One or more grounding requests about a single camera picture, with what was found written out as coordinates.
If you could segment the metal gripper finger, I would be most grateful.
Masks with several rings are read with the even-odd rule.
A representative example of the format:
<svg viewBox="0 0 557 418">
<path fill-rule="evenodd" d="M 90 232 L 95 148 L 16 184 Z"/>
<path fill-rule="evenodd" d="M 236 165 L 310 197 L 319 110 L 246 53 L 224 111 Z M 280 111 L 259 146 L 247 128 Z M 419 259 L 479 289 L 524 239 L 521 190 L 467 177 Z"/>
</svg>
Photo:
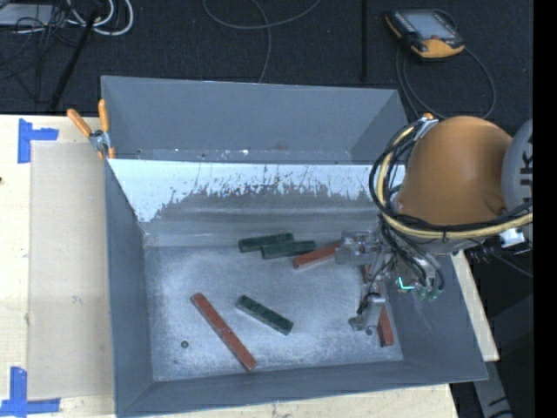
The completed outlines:
<svg viewBox="0 0 557 418">
<path fill-rule="evenodd" d="M 364 296 L 354 317 L 348 320 L 351 329 L 373 334 L 378 327 L 379 317 L 386 304 L 386 298 L 379 293 L 368 293 Z"/>
<path fill-rule="evenodd" d="M 373 264 L 384 252 L 384 248 L 384 243 L 376 232 L 343 231 L 334 259 L 339 265 Z"/>
</svg>

